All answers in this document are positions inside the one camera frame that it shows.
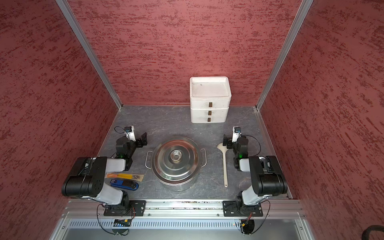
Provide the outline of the steel pot lid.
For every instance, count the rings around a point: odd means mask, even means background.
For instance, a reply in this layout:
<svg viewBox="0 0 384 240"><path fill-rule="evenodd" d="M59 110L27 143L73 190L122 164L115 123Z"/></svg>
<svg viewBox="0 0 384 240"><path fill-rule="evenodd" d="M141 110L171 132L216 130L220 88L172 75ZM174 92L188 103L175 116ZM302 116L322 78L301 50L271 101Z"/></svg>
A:
<svg viewBox="0 0 384 240"><path fill-rule="evenodd" d="M203 166L201 150L186 137L174 137L161 143L153 151L150 161L154 176L169 186L192 181Z"/></svg>

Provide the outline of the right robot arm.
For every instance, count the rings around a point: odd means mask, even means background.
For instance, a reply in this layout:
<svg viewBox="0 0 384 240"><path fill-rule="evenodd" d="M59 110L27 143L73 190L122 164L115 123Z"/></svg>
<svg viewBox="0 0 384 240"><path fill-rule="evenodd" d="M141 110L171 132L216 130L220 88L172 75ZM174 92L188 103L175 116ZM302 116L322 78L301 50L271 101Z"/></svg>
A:
<svg viewBox="0 0 384 240"><path fill-rule="evenodd" d="M284 195L288 192L288 184L276 156L250 156L249 139L240 133L232 137L223 137L219 144L225 150L234 152L234 167L239 172L250 173L251 186L242 191L236 200L240 209L245 206L256 206L270 197Z"/></svg>

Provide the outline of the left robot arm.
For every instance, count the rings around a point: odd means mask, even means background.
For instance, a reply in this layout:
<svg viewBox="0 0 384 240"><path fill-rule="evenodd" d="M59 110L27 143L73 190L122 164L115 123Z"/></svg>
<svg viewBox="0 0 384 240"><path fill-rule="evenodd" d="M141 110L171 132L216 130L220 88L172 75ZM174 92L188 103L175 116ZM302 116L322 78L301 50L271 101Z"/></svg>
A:
<svg viewBox="0 0 384 240"><path fill-rule="evenodd" d="M127 193L105 184L107 174L128 171L137 148L148 144L147 133L133 139L134 132L127 132L116 141L116 156L80 157L74 163L62 185L62 195L70 198L91 199L105 206L129 207Z"/></svg>

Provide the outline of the stainless steel pot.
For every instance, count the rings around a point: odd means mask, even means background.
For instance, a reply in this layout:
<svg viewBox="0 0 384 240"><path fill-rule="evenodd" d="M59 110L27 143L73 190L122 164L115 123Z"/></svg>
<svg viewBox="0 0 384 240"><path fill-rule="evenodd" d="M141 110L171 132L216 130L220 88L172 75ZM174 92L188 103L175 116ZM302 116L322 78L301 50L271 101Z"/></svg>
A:
<svg viewBox="0 0 384 240"><path fill-rule="evenodd" d="M148 151L145 159L145 167L165 188L174 192L191 188L198 180L201 168L206 165L205 149L188 150L186 147Z"/></svg>

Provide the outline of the white three-drawer box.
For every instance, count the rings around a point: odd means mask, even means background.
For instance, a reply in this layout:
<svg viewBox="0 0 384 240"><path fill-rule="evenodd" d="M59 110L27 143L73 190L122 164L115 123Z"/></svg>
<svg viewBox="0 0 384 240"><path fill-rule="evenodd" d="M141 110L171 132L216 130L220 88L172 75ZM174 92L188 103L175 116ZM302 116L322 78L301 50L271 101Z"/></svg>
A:
<svg viewBox="0 0 384 240"><path fill-rule="evenodd" d="M194 124L224 123L232 98L227 77L191 77L190 112Z"/></svg>

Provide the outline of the left corner aluminium profile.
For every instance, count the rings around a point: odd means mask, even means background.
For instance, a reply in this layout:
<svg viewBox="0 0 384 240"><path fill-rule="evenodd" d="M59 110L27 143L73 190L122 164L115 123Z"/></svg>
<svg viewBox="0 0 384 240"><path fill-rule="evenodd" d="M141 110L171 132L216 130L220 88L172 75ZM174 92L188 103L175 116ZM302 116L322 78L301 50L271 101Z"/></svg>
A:
<svg viewBox="0 0 384 240"><path fill-rule="evenodd" d="M65 19L69 23L71 29L73 30L75 36L77 37L78 41L80 42L81 46L83 47L84 51L86 52L89 60L91 61L93 67L95 68L96 72L98 73L99 77L101 78L104 86L106 87L108 93L110 94L111 98L115 102L118 110L120 111L123 108L123 103L121 99L119 98L117 92L115 91L111 81L109 80L102 64L100 63L95 51L93 50L91 44L89 43L84 31L82 30L78 20L76 19L68 1L65 0L56 0L56 3L58 4L61 12L63 13Z"/></svg>

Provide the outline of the corner aluminium profile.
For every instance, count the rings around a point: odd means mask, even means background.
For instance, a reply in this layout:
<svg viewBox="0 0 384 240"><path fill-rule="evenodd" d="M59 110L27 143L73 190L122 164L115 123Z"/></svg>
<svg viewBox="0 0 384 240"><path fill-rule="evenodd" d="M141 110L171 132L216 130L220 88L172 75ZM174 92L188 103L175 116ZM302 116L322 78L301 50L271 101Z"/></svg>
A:
<svg viewBox="0 0 384 240"><path fill-rule="evenodd" d="M278 76L279 74L279 71L281 69L281 67L283 66L283 63L295 41L295 38L313 4L313 0L303 0L300 4L300 7L298 9L298 12L293 20L293 23L289 29L289 32L286 36L286 39L282 45L282 48L279 52L279 55L277 57L277 60L272 68L272 71L268 77L268 80L266 82L266 85L265 87L263 88L263 91L257 101L257 104L256 104L256 109L258 112L261 111L262 109L262 106L263 106L263 103L265 102L266 98L267 98L267 95L269 93L269 91L271 90L275 80L276 80L276 77Z"/></svg>
<svg viewBox="0 0 384 240"><path fill-rule="evenodd" d="M123 108L123 103L121 99L119 98L117 92L115 91L111 81L109 80L102 64L100 63L95 51L93 50L91 44L89 43L84 31L82 30L78 20L76 19L68 1L65 0L56 0L56 3L58 4L61 12L63 13L65 19L69 23L71 29L73 30L75 36L77 37L78 41L80 42L81 46L83 47L84 51L86 52L89 60L91 61L93 67L95 68L96 72L98 73L99 77L101 78L104 86L106 87L108 93L110 94L111 98L115 102L118 110L120 111Z"/></svg>

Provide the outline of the right corner aluminium profile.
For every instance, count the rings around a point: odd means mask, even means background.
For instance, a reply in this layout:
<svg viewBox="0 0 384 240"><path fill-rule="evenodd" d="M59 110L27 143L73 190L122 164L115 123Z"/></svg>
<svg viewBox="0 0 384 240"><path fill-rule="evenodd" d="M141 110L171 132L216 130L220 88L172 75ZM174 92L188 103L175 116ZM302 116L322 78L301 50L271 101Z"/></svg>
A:
<svg viewBox="0 0 384 240"><path fill-rule="evenodd" d="M313 0L303 0L300 4L300 7L298 9L298 12L293 20L293 23L289 29L289 32L286 36L286 39L282 45L282 48L279 52L279 55L277 57L277 60L272 68L272 71L268 77L268 80L266 82L266 85L265 87L263 88L263 91L257 101L257 104L256 104L256 109L258 112L261 111L262 109L262 106L263 106L263 103L265 102L266 98L267 98L267 95L269 93L269 91L271 90L275 80L276 80L276 77L278 76L279 74L279 71L281 69L281 67L283 66L283 63L295 41L295 38L313 4Z"/></svg>

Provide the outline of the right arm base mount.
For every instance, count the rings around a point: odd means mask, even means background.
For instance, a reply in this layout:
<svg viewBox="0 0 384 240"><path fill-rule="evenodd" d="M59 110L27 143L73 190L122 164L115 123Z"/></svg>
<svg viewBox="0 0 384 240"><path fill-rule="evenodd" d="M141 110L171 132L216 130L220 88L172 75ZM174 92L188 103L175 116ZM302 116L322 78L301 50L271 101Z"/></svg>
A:
<svg viewBox="0 0 384 240"><path fill-rule="evenodd" d="M247 206L238 201L223 201L225 217L262 217L263 210L260 204Z"/></svg>

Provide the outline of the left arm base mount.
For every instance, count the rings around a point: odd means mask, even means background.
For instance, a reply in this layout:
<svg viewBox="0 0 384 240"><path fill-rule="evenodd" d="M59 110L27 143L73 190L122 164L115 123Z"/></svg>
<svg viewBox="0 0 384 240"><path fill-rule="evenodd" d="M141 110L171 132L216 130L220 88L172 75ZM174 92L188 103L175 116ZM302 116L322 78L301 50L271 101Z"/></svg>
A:
<svg viewBox="0 0 384 240"><path fill-rule="evenodd" d="M127 205L120 203L119 205L106 206L104 210L105 217L142 217L146 208L146 201L133 200Z"/></svg>

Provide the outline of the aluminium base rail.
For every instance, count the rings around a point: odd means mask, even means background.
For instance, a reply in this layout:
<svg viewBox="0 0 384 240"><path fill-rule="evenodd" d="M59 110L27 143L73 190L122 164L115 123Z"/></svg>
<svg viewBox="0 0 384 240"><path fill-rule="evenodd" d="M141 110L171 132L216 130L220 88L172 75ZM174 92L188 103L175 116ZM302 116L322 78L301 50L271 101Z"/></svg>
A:
<svg viewBox="0 0 384 240"><path fill-rule="evenodd" d="M222 200L148 199L142 217L134 219L245 219L225 217ZM301 219L307 214L299 200L269 199L261 203L262 217L253 219Z"/></svg>

